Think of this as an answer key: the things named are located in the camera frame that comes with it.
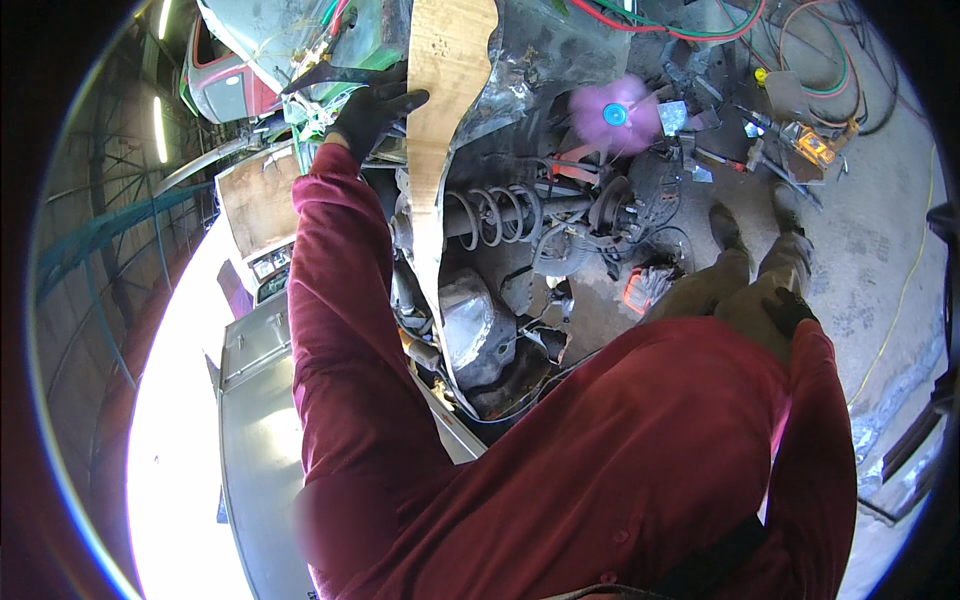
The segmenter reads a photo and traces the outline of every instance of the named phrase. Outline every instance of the boot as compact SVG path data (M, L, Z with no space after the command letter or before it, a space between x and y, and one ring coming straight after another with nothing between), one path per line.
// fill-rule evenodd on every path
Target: boot
M777 219L777 227L780 228L780 233L796 231L806 237L806 231L804 231L800 222L800 201L797 200L797 193L792 187L782 181L777 183L774 186L772 204L774 218Z
M739 250L747 253L747 247L743 244L740 237L740 226L733 218L733 213L725 205L716 203L710 207L710 233L713 234L713 241L717 243L721 251Z

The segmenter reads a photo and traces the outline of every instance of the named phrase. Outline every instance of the black glove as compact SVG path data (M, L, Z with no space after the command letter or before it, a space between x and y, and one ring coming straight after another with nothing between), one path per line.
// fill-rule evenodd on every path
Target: black glove
M804 319L813 319L817 323L819 319L813 316L810 307L806 305L804 299L797 296L785 287L779 287L775 290L777 297L783 304L776 304L769 298L760 301L763 310L767 311L770 319L777 326L777 330L788 340L793 339L793 334L797 330L797 325Z
M350 146L350 154L363 163L396 120L422 107L430 98L425 89L404 93L406 89L406 82L357 89L326 131L342 135Z

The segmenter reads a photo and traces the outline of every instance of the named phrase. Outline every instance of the red car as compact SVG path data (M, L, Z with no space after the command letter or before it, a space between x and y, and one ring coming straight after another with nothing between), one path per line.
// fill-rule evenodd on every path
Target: red car
M274 91L210 33L199 15L187 42L180 96L211 123L255 119L280 108Z

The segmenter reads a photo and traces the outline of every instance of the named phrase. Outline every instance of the red sweater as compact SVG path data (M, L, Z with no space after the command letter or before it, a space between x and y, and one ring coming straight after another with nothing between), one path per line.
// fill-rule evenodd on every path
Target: red sweater
M769 538L715 597L836 594L856 483L833 346L816 322L797 328L789 373L711 317L634 327L454 467L407 371L389 304L390 236L357 173L344 148L325 144L293 188L305 483L342 499L299 527L328 548L379 548L372 566L311 567L323 597L645 588L755 513L768 490Z

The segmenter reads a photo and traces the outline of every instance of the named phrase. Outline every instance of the red sleeve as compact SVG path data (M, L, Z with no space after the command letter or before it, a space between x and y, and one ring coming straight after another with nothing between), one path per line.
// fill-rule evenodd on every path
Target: red sleeve
M850 556L856 467L833 344L805 320L793 337L793 403L770 477L767 527L790 556L803 598L833 598Z
M450 460L407 371L390 308L393 254L376 194L342 146L294 182L300 215L288 285L304 483L370 477L396 504Z

